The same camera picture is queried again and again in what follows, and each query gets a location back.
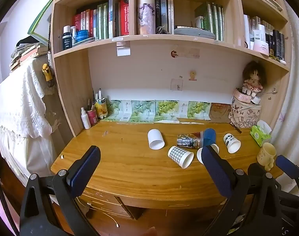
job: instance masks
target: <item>wooden desk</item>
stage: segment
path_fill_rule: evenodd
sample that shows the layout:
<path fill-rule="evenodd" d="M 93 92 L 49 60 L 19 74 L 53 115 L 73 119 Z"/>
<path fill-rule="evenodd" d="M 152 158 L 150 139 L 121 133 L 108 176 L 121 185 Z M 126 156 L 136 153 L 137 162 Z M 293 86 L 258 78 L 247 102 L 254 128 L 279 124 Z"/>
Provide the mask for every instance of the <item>wooden desk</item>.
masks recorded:
<path fill-rule="evenodd" d="M 197 150 L 193 150 L 195 157 L 186 169 L 167 156 L 169 148 L 176 144 L 177 135 L 215 129 L 219 155 L 228 160 L 234 169 L 240 168 L 245 172 L 249 164 L 256 162 L 260 147 L 249 134 L 250 129 L 242 129 L 240 134 L 229 124 L 203 122 L 204 125 L 102 121 L 74 137 L 61 153 L 64 158 L 61 159 L 60 155 L 51 169 L 54 173 L 68 169 L 91 145 L 96 145 L 101 150 L 101 161 L 84 192 L 86 197 L 96 194 L 101 201 L 152 209 L 218 205 L 224 198 L 204 165 L 199 163 Z M 165 140 L 165 147 L 160 150 L 148 147 L 147 133 L 153 128 L 159 129 Z M 235 154 L 228 153 L 223 141 L 227 133 L 232 133 L 241 141 L 241 148 Z M 281 175 L 281 170 L 273 168 L 271 173 L 277 177 Z"/>

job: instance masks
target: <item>green tissue pack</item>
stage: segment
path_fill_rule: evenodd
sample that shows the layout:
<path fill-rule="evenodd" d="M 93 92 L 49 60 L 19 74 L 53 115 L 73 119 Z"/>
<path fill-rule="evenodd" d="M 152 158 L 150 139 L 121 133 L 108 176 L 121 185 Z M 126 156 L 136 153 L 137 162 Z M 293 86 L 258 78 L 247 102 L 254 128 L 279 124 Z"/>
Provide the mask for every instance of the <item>green tissue pack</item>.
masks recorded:
<path fill-rule="evenodd" d="M 250 131 L 250 135 L 258 143 L 260 147 L 266 142 L 270 142 L 271 135 L 265 132 L 265 130 L 259 126 L 253 125 Z"/>

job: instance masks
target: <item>wall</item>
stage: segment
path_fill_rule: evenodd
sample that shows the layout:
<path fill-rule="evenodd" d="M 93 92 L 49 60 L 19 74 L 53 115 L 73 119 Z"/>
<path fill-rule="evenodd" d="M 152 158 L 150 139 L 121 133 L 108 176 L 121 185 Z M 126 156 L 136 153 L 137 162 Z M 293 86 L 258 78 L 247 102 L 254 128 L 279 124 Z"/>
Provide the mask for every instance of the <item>wall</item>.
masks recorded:
<path fill-rule="evenodd" d="M 0 35 L 0 82 L 10 73 L 10 55 L 19 40 L 28 36 L 32 22 L 49 0 L 19 0 L 7 15 L 8 21 Z"/>
<path fill-rule="evenodd" d="M 130 56 L 118 57 L 115 43 L 89 49 L 95 93 L 101 88 L 103 96 L 109 95 L 110 99 L 171 99 L 229 104 L 234 89 L 242 86 L 244 66 L 252 60 L 248 54 L 203 43 L 188 45 L 185 41 L 163 40 L 130 43 Z M 190 51 L 196 49 L 199 58 L 172 58 L 170 55 L 175 50 L 179 55 L 190 56 Z M 197 81 L 189 81 L 191 70 L 196 71 Z M 183 90 L 170 90 L 171 79 L 180 76 Z"/>

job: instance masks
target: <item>panda print cup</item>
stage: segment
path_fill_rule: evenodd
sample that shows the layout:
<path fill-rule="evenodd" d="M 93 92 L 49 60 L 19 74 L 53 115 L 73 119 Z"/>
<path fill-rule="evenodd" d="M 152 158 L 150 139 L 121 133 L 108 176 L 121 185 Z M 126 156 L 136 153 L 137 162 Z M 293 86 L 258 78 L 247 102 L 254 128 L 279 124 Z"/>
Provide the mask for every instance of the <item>panda print cup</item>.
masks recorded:
<path fill-rule="evenodd" d="M 241 142 L 236 139 L 231 133 L 228 133 L 224 136 L 224 142 L 230 154 L 238 151 L 241 146 Z"/>

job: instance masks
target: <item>blue gripper pad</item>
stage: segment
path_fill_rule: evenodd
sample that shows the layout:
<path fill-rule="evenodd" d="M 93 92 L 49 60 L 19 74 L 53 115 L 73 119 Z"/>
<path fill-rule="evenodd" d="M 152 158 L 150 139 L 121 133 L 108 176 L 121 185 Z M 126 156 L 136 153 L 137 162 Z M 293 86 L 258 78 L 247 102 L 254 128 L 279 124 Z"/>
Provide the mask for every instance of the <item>blue gripper pad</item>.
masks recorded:
<path fill-rule="evenodd" d="M 236 183 L 234 169 L 219 157 L 211 146 L 202 149 L 202 161 L 221 196 L 230 198 Z"/>
<path fill-rule="evenodd" d="M 69 169 L 67 184 L 72 198 L 80 196 L 100 162 L 100 149 L 91 146 L 80 160 L 76 160 Z"/>
<path fill-rule="evenodd" d="M 279 155 L 275 160 L 276 166 L 285 172 L 291 179 L 299 178 L 299 167 L 292 163 L 283 155 Z"/>

